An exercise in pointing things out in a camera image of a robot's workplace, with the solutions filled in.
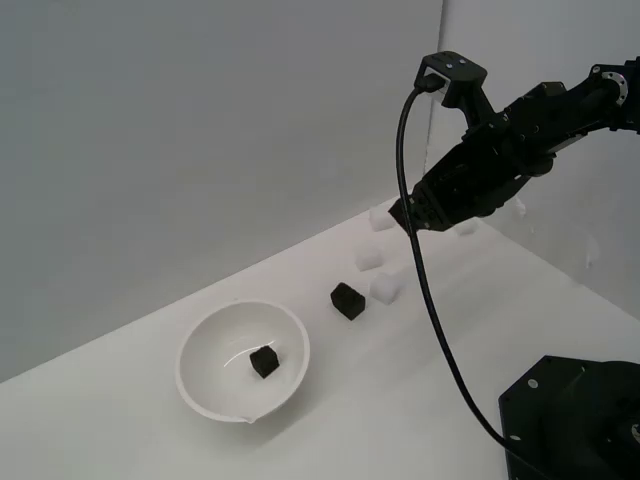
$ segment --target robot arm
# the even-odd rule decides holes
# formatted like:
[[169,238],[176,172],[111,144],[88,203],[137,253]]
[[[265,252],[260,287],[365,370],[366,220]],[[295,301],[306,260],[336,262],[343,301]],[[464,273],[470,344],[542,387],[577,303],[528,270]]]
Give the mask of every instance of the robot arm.
[[[462,142],[411,193],[416,229],[445,231],[487,216],[532,177],[548,173],[556,153],[602,128],[640,133],[640,57],[624,65],[595,65],[571,90],[541,83],[502,112],[482,91],[487,71],[454,52],[424,57],[414,86],[443,107],[460,109],[468,130]],[[390,209],[406,229],[402,208]]]

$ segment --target white backdrop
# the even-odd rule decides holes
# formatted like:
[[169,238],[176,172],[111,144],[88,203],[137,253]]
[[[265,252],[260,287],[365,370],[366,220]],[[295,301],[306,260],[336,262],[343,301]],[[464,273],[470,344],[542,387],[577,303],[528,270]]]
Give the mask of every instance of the white backdrop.
[[391,197],[397,117],[440,15],[441,0],[3,1],[0,381]]
[[[595,63],[635,59],[638,19],[634,0],[448,0],[441,47],[489,71],[485,90],[499,110],[542,81],[571,88]],[[433,160],[464,130],[460,112],[435,110]],[[524,219],[511,203],[487,221],[640,318],[638,152],[635,133],[590,134],[560,152],[549,175],[523,189]]]

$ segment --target black cable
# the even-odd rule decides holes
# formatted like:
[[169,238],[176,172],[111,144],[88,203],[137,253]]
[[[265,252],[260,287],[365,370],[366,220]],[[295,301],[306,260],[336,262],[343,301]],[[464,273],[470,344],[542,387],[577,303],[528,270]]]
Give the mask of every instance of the black cable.
[[515,448],[510,445],[507,440],[491,426],[484,415],[482,415],[482,412],[473,400],[471,393],[469,393],[467,385],[464,383],[464,379],[462,378],[462,374],[460,373],[458,364],[456,363],[456,360],[453,357],[453,353],[451,352],[451,348],[449,347],[449,343],[447,342],[447,337],[442,330],[440,318],[438,317],[438,312],[436,311],[436,307],[433,303],[433,297],[431,296],[429,282],[427,281],[427,274],[425,272],[424,262],[422,261],[422,251],[420,250],[420,243],[418,242],[418,235],[416,234],[416,229],[413,224],[412,217],[409,214],[409,209],[411,207],[409,203],[409,192],[407,191],[407,179],[405,178],[404,173],[404,132],[407,126],[407,119],[409,118],[409,112],[411,111],[413,102],[423,91],[424,90],[422,89],[415,88],[409,94],[409,97],[407,98],[404,107],[402,108],[402,113],[400,114],[400,122],[398,124],[398,133],[396,136],[396,172],[398,175],[398,188],[400,190],[400,203],[402,204],[402,213],[404,214],[407,233],[409,234],[409,240],[411,241],[411,250],[413,252],[413,259],[415,260],[416,264],[416,271],[418,272],[418,280],[420,281],[420,290],[422,290],[424,303],[427,306],[427,311],[429,312],[429,317],[431,318],[431,323],[433,324],[433,329],[436,332],[436,337],[438,339],[438,343],[440,344],[440,348],[442,349],[442,353],[444,354],[444,357],[447,360],[447,364],[449,365],[449,369],[453,374],[453,379],[455,380],[456,385],[458,386],[458,389],[460,390],[460,393],[464,398],[464,401],[471,410],[471,413],[473,413],[473,415],[476,417],[478,422],[480,422],[480,425],[482,425],[489,436],[493,438],[509,454],[520,460],[531,470],[535,471],[539,475],[542,475],[542,477],[546,478],[547,480],[553,480],[552,477],[542,472],[531,462],[522,458],[522,455],[520,455],[515,450]]

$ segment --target black cube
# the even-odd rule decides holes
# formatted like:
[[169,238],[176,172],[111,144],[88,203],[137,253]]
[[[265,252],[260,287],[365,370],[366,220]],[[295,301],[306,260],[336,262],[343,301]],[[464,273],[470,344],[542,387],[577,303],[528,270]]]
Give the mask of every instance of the black cube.
[[353,320],[364,311],[364,296],[346,283],[339,283],[331,292],[331,303],[349,320]]
[[280,366],[278,355],[269,345],[260,347],[258,350],[249,355],[253,369],[258,372],[262,378],[267,378],[273,371]]

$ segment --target white cube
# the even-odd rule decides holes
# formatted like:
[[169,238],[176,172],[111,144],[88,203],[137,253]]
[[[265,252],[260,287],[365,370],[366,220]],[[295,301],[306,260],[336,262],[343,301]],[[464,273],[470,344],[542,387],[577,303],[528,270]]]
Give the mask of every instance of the white cube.
[[396,221],[385,208],[374,207],[369,209],[369,223],[374,232],[380,232],[393,228]]
[[386,273],[376,275],[369,286],[369,294],[385,305],[391,305],[399,291],[400,281]]
[[382,265],[382,252],[375,245],[361,245],[356,248],[356,267],[361,272]]

